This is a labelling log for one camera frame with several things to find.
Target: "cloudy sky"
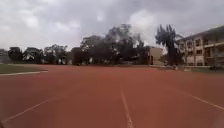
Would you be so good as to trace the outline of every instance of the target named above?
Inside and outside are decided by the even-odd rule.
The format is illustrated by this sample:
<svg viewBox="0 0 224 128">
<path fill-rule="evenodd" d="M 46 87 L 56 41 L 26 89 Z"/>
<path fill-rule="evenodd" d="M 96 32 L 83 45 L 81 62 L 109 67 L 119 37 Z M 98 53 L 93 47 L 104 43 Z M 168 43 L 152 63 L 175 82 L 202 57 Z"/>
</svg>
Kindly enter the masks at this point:
<svg viewBox="0 0 224 128">
<path fill-rule="evenodd" d="M 0 0 L 0 48 L 72 48 L 122 23 L 155 45 L 159 24 L 184 36 L 223 25 L 223 6 L 223 0 Z"/>
</svg>

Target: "running track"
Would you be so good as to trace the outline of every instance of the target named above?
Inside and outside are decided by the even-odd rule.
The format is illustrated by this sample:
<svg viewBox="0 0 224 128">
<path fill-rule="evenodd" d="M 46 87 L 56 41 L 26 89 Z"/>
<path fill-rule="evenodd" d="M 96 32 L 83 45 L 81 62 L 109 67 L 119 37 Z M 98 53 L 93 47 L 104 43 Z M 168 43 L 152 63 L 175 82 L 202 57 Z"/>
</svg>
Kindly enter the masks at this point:
<svg viewBox="0 0 224 128">
<path fill-rule="evenodd" d="M 6 128 L 224 128 L 224 77 L 150 68 L 42 66 L 0 76 Z"/>
</svg>

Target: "tree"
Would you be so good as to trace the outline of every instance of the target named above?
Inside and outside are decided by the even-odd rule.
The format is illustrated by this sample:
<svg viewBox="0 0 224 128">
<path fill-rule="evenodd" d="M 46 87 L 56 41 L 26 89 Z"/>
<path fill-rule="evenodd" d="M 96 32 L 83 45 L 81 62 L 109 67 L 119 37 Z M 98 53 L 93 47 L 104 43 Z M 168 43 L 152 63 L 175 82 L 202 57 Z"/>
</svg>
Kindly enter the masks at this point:
<svg viewBox="0 0 224 128">
<path fill-rule="evenodd" d="M 22 50 L 19 47 L 10 47 L 8 56 L 13 61 L 21 61 L 23 57 Z"/>
<path fill-rule="evenodd" d="M 169 65 L 177 65 L 183 63 L 182 55 L 177 48 L 176 38 L 180 37 L 180 35 L 176 34 L 175 29 L 171 27 L 171 25 L 167 25 L 166 28 L 163 28 L 160 25 L 157 29 L 156 44 L 163 45 L 166 47 L 168 53 L 168 64 Z"/>
<path fill-rule="evenodd" d="M 67 64 L 67 46 L 52 45 L 44 48 L 44 60 L 50 64 Z"/>
<path fill-rule="evenodd" d="M 25 61 L 34 61 L 37 64 L 41 64 L 41 58 L 43 51 L 34 47 L 28 47 L 23 52 L 23 60 Z"/>
<path fill-rule="evenodd" d="M 140 34 L 132 33 L 131 26 L 127 24 L 110 29 L 106 40 L 111 42 L 116 55 L 125 61 L 132 61 L 132 58 L 137 55 L 135 46 L 143 43 Z"/>
</svg>

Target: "window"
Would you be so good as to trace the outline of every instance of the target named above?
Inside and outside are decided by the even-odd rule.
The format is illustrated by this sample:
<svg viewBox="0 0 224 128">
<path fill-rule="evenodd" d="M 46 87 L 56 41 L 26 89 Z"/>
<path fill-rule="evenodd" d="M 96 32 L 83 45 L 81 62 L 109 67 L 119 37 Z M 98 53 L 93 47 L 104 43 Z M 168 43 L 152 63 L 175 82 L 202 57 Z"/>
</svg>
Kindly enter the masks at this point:
<svg viewBox="0 0 224 128">
<path fill-rule="evenodd" d="M 208 45 L 208 39 L 204 39 L 204 44 Z"/>
<path fill-rule="evenodd" d="M 202 50 L 197 50 L 196 53 L 197 53 L 197 55 L 201 55 L 202 54 Z"/>
<path fill-rule="evenodd" d="M 193 51 L 187 53 L 188 56 L 193 56 Z"/>
<path fill-rule="evenodd" d="M 180 44 L 180 49 L 184 50 L 184 44 Z"/>
<path fill-rule="evenodd" d="M 192 48 L 192 42 L 187 42 L 187 47 Z"/>
<path fill-rule="evenodd" d="M 195 41 L 195 43 L 196 43 L 196 46 L 198 47 L 198 46 L 201 45 L 201 40 L 200 40 L 200 39 L 197 39 L 197 40 Z"/>
<path fill-rule="evenodd" d="M 188 63 L 189 66 L 194 66 L 194 63 Z"/>
<path fill-rule="evenodd" d="M 203 66 L 203 63 L 199 62 L 197 63 L 197 66 Z"/>
</svg>

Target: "grass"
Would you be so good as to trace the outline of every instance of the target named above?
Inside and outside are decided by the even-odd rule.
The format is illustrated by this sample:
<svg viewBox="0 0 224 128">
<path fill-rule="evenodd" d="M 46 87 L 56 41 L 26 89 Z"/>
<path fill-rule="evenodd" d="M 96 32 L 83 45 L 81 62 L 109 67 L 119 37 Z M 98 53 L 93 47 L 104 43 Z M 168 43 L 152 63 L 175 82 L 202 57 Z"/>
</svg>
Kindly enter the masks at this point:
<svg viewBox="0 0 224 128">
<path fill-rule="evenodd" d="M 44 71 L 34 67 L 0 64 L 0 74 Z"/>
<path fill-rule="evenodd" d="M 173 70 L 171 67 L 153 67 L 157 68 L 159 70 Z M 198 73 L 205 73 L 205 74 L 224 74 L 224 69 L 220 70 L 210 70 L 209 68 L 186 68 L 189 71 L 188 72 L 198 72 Z M 173 71 L 184 71 L 184 67 L 179 68 L 178 70 Z"/>
</svg>

